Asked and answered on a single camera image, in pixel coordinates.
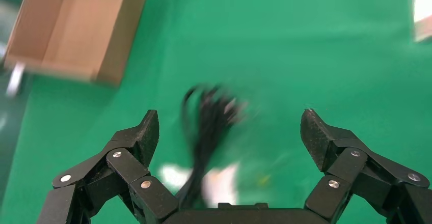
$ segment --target white object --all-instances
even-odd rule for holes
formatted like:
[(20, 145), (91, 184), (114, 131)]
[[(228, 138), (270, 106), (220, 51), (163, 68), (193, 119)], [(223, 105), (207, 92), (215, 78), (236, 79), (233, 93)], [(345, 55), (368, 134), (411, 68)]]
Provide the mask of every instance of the white object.
[(413, 0), (416, 41), (432, 36), (432, 0)]
[(25, 65), (17, 63), (12, 70), (11, 78), (9, 79), (6, 95), (8, 97), (15, 97), (21, 87), (22, 75), (24, 74)]
[[(216, 208), (218, 203), (237, 204), (238, 192), (235, 177), (238, 163), (225, 169), (211, 169), (203, 178), (202, 195), (208, 207)], [(178, 191), (191, 175), (189, 169), (174, 164), (166, 164), (159, 171), (162, 183), (171, 191)]]

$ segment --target green surface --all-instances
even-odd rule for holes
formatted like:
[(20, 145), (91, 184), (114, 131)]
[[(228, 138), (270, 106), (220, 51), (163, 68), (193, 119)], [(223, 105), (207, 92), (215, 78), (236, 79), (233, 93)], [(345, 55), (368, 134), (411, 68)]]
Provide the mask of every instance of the green surface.
[[(147, 0), (120, 89), (36, 77), (2, 223), (33, 223), (59, 172), (158, 109), (150, 166), (190, 165), (183, 93), (223, 82), (248, 101), (215, 165), (240, 162), (240, 202), (301, 207), (321, 178), (300, 139), (303, 109), (432, 179), (432, 45), (412, 41), (408, 0)], [(269, 176), (265, 185), (257, 184)], [(353, 198), (340, 223), (384, 223)], [(93, 223), (135, 223), (116, 198)]]

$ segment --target metal screw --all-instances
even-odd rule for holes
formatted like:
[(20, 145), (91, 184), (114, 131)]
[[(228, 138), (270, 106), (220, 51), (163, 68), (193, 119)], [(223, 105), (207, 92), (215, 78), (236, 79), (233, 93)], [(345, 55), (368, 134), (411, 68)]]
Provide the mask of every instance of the metal screw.
[(409, 173), (409, 174), (408, 174), (408, 177), (409, 177), (411, 180), (413, 180), (413, 181), (416, 181), (416, 182), (419, 182), (419, 181), (420, 181), (420, 177), (417, 176), (417, 175), (414, 174), (414, 173)]
[(339, 183), (335, 180), (330, 180), (329, 181), (329, 186), (332, 188), (338, 188), (339, 187)]
[(70, 180), (70, 178), (71, 178), (71, 175), (64, 175), (60, 178), (60, 181), (61, 182), (67, 182)]
[(114, 158), (118, 158), (118, 157), (120, 157), (120, 155), (121, 155), (121, 152), (115, 152), (115, 153), (113, 154), (113, 157), (114, 157)]
[(355, 157), (359, 157), (360, 156), (360, 152), (359, 151), (351, 151), (351, 155), (355, 156)]
[(144, 181), (141, 183), (141, 188), (149, 188), (151, 185), (150, 181)]

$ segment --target power cord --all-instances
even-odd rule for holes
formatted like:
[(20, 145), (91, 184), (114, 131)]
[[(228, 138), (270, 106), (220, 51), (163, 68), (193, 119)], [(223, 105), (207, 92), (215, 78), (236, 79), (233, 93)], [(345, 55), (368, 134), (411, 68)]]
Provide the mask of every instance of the power cord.
[[(193, 130), (188, 102), (192, 94), (199, 91), (197, 129)], [(235, 123), (238, 112), (235, 98), (227, 96), (220, 87), (194, 86), (185, 94), (181, 118), (186, 139), (192, 144), (193, 168), (191, 176), (176, 195), (180, 208), (192, 207), (200, 196), (202, 179), (211, 156)]]

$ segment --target motion blur cable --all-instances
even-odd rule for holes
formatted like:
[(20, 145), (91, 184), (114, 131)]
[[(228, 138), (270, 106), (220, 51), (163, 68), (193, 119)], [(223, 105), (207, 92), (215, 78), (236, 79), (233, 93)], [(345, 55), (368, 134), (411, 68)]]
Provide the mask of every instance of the motion blur cable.
[[(190, 97), (202, 90), (197, 113), (197, 131), (193, 132), (189, 120), (187, 105)], [(178, 191), (176, 197), (180, 208), (190, 208), (201, 193), (202, 178), (211, 156), (233, 125), (238, 113), (234, 98), (219, 94), (219, 87), (207, 89), (194, 86), (185, 94), (181, 106), (181, 117), (186, 139), (192, 144), (193, 168), (187, 182)]]

